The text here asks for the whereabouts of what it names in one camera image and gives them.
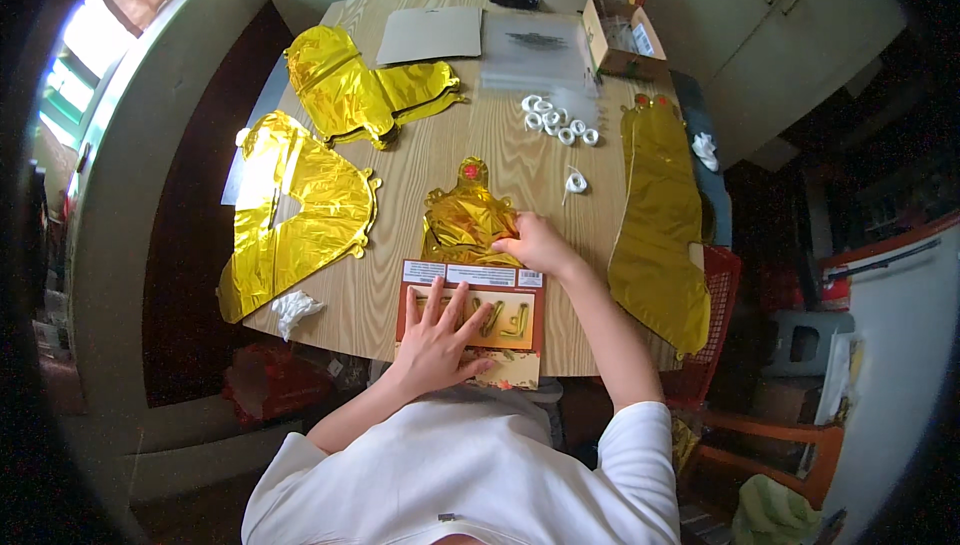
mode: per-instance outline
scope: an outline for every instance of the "white ribbon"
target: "white ribbon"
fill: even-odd
[[[544,98],[541,96],[529,95],[523,99],[523,102],[520,104],[520,106],[523,108],[523,111],[529,114],[534,111],[534,104],[543,100]]]
[[[582,137],[587,131],[587,125],[580,119],[574,119],[570,122],[570,130],[573,131],[573,136]]]
[[[600,133],[590,128],[589,130],[586,130],[583,133],[583,136],[580,138],[583,140],[584,144],[587,144],[589,146],[594,146],[594,144],[596,144],[597,141],[600,140]]]
[[[538,114],[545,114],[553,109],[553,103],[550,101],[544,101],[543,99],[534,103],[534,111]]]
[[[541,118],[540,114],[530,112],[527,114],[527,118],[523,120],[523,123],[526,124],[523,128],[524,130],[533,130],[535,132],[544,130],[544,119]]]
[[[569,192],[583,192],[587,190],[587,179],[580,173],[576,167],[567,166],[571,170],[570,176],[566,178],[566,182],[563,184],[563,201],[560,202],[562,206],[567,204],[567,193]]]
[[[573,144],[573,141],[576,140],[576,137],[573,136],[573,131],[569,128],[561,128],[557,131],[557,138],[559,141],[566,146]]]
[[[543,125],[544,126],[559,126],[560,125],[560,114],[557,112],[547,112],[543,114]]]

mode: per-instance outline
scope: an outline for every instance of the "wood grain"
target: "wood grain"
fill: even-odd
[[[331,6],[322,23],[341,24],[367,66],[375,68],[391,12],[454,5],[512,13],[487,0],[346,0],[342,7]],[[333,263],[291,288],[327,303],[326,309],[300,322],[291,335],[294,340],[366,358],[393,358],[402,260],[420,256],[426,193],[438,187],[452,188],[457,167],[469,155],[486,161],[494,196],[510,196],[517,209],[549,217],[597,273],[606,276],[626,204],[620,107],[632,106],[638,93],[663,94],[676,101],[669,75],[664,72],[655,82],[605,77],[598,99],[600,143],[594,148],[582,144],[564,147],[556,139],[523,130],[520,99],[524,94],[478,88],[480,61],[449,62],[462,80],[469,104],[455,104],[437,116],[404,125],[397,143],[387,152],[375,150],[367,141],[337,146],[336,151],[356,167],[372,167],[374,176],[383,179],[383,187],[377,191],[379,213],[362,259]],[[312,129],[291,87],[279,108]],[[567,166],[577,167],[590,187],[586,195],[569,197],[562,207]],[[541,373],[595,375],[594,356],[570,300],[552,282],[546,296]],[[277,316],[269,306],[249,315],[244,324],[278,333]],[[649,336],[661,369],[676,367],[675,350],[640,324],[638,327]]]

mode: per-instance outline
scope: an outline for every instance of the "cardboard box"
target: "cardboard box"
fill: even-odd
[[[639,52],[612,47],[612,35],[605,32],[605,27],[617,19],[630,23]],[[594,71],[644,80],[653,80],[666,71],[664,46],[639,5],[616,0],[586,0],[583,29],[586,31],[586,43]]]
[[[813,424],[820,405],[824,378],[765,378],[753,392],[750,416],[774,424]],[[801,454],[805,444],[744,435],[744,444],[766,457],[784,459]]]

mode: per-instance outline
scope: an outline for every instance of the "foil letter balloon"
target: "foil letter balloon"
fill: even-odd
[[[325,265],[347,254],[362,257],[382,184],[370,179],[371,169],[357,169],[280,111],[237,140],[243,182],[233,217],[233,255],[217,288],[220,312],[230,323]],[[281,193],[302,209],[274,225]]]
[[[663,95],[639,96],[620,122],[627,208],[606,271],[613,298],[679,355],[707,343],[711,299],[690,262],[700,242],[701,201],[684,126]]]
[[[285,54],[290,84],[325,143],[369,139],[385,149],[401,124],[466,99],[445,62],[369,70],[339,26],[306,30]]]
[[[510,199],[495,199],[488,181],[487,165],[467,157],[457,172],[456,187],[426,195],[421,259],[522,267],[513,256],[490,249],[495,240],[516,239],[519,233]]]

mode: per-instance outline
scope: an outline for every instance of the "red plastic crate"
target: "red plastic crate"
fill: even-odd
[[[740,258],[724,247],[703,248],[703,275],[710,293],[710,328],[706,345],[693,355],[683,356],[679,370],[660,372],[663,393],[670,407],[699,409],[711,387],[727,325],[734,312],[740,282]]]

